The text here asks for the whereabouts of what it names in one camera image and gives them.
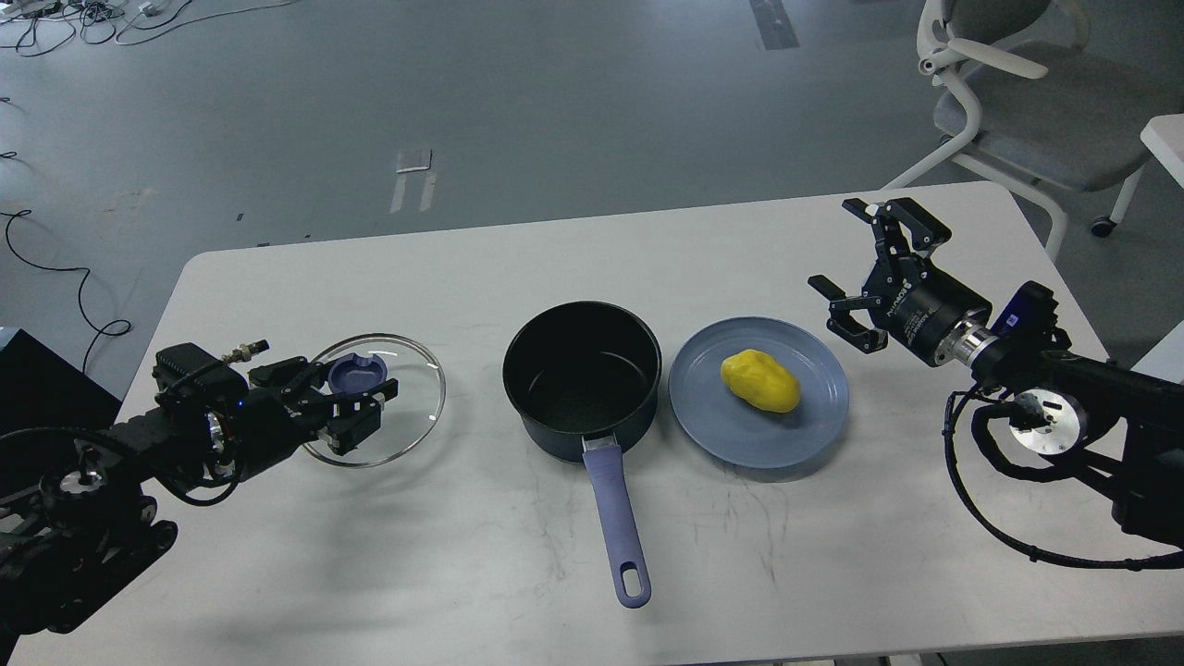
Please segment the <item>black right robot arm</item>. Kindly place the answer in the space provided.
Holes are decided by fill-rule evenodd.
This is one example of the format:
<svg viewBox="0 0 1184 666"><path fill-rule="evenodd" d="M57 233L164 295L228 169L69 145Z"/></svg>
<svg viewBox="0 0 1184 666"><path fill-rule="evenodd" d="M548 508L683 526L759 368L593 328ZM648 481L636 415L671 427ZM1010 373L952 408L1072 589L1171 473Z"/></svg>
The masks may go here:
<svg viewBox="0 0 1184 666"><path fill-rule="evenodd" d="M889 340L929 367L957 361L972 385L942 415L944 463L955 495L989 534L1035 563L1085 570L1180 569L1180 384L1077 356L1044 284L1025 282L998 316L944 273L931 252L952 232L910 198L843 207L868 225L875 261L858 295L815 275L826 328L863 353ZM978 510L955 457L955 425L970 401L971 436L991 467L1027 482L1077 480L1111 502L1124 534L1166 544L1167 555L1095 561L1022 542Z"/></svg>

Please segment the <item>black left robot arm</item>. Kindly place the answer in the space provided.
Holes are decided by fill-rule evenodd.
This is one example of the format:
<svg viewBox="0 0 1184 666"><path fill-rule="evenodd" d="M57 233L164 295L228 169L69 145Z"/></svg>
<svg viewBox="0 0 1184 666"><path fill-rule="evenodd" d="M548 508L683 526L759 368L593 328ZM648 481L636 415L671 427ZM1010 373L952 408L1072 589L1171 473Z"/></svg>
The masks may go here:
<svg viewBox="0 0 1184 666"><path fill-rule="evenodd" d="M375 434L401 384L373 357L292 357L240 374L268 350L245 344L215 357L195 344L166 347L152 371L148 414L105 429L24 427L4 447L49 444L54 459L4 492L4 638L71 632L174 547L178 524L159 518L155 481L181 502L211 507L324 438L352 452Z"/></svg>

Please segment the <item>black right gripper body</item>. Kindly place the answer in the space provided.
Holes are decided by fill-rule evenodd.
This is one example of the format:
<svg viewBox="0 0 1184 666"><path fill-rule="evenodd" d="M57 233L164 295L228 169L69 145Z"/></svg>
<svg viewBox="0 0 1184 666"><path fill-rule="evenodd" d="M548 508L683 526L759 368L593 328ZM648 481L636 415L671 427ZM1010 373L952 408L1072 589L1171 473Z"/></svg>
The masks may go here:
<svg viewBox="0 0 1184 666"><path fill-rule="evenodd" d="M871 267L871 324L929 367L952 359L947 340L960 322L984 324L993 307L958 278L926 261L877 261Z"/></svg>

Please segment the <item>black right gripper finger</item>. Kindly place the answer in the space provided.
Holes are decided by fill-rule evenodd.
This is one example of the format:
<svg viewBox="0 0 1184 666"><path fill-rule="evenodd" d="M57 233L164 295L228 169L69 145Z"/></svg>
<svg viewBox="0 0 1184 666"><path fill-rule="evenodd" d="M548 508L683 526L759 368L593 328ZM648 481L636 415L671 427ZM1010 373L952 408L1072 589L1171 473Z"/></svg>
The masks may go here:
<svg viewBox="0 0 1184 666"><path fill-rule="evenodd" d="M870 278L947 278L931 254L952 239L952 230L908 197L867 203L847 198L843 209L871 226L875 261Z"/></svg>
<svg viewBox="0 0 1184 666"><path fill-rule="evenodd" d="M852 316L852 312L875 310L882 306L880 296L847 296L844 290L834 284L831 278L824 275L813 275L807 278L807 286L821 294L828 301L826 328L831 329L855 350L864 354L870 354L884 350L888 334L884 329L867 327Z"/></svg>

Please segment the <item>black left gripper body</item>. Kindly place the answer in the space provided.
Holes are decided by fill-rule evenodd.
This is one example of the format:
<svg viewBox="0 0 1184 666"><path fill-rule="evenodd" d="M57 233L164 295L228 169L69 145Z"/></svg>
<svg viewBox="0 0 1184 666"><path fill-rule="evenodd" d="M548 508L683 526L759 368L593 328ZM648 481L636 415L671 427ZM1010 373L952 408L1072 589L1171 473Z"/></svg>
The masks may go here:
<svg viewBox="0 0 1184 666"><path fill-rule="evenodd" d="M313 378L309 365L262 365L247 372L249 391L225 414L238 480L258 476L315 438L320 417L302 404L315 392Z"/></svg>

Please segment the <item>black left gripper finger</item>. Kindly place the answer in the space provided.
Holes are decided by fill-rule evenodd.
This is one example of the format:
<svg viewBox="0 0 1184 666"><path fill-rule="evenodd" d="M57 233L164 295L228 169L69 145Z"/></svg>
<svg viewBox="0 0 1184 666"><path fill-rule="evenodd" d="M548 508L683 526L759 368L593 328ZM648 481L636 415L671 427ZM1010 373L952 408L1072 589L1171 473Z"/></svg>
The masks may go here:
<svg viewBox="0 0 1184 666"><path fill-rule="evenodd" d="M386 401L392 401L398 393L399 380L392 378L380 382L375 388L310 398L314 425L317 425L317 433L333 454L343 457L377 433Z"/></svg>
<svg viewBox="0 0 1184 666"><path fill-rule="evenodd" d="M279 401L320 395L322 388L337 397L380 395L382 401L394 397L394 376L377 356L341 356L329 360L295 357L250 370L247 382L250 388L266 389Z"/></svg>

